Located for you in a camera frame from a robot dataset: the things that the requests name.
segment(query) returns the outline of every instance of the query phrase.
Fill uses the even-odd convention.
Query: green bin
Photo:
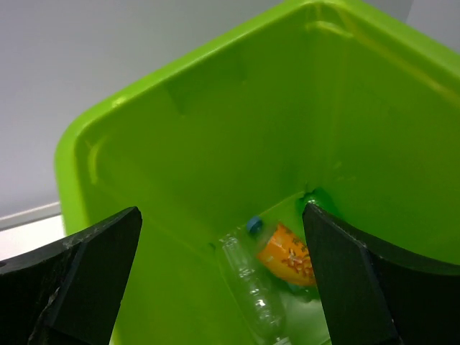
[[[209,243],[258,213],[301,233],[306,185],[460,264],[459,109],[454,52],[357,0],[294,0],[88,110],[55,156],[67,232],[144,219],[116,345],[254,344]],[[299,320],[303,344],[323,318]]]

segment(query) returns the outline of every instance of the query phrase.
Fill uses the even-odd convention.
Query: orange object
[[[316,284],[307,245],[281,223],[257,259],[286,282],[300,286]]]

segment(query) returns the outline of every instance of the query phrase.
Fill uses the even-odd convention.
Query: plastic bottle
[[[286,226],[265,225],[255,216],[247,229],[256,241],[253,255],[275,276],[299,286],[316,284],[306,244]]]
[[[290,345],[285,311],[265,269],[236,234],[225,236],[216,248],[221,273],[260,345]]]

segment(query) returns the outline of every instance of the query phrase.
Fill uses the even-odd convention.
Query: blue bottle cap
[[[256,234],[260,231],[263,224],[259,216],[254,216],[247,222],[246,229],[250,234]]]

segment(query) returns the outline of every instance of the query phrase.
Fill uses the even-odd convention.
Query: gray wall
[[[58,200],[53,154],[77,115],[279,2],[3,0],[0,228]],[[460,51],[459,0],[369,3]]]

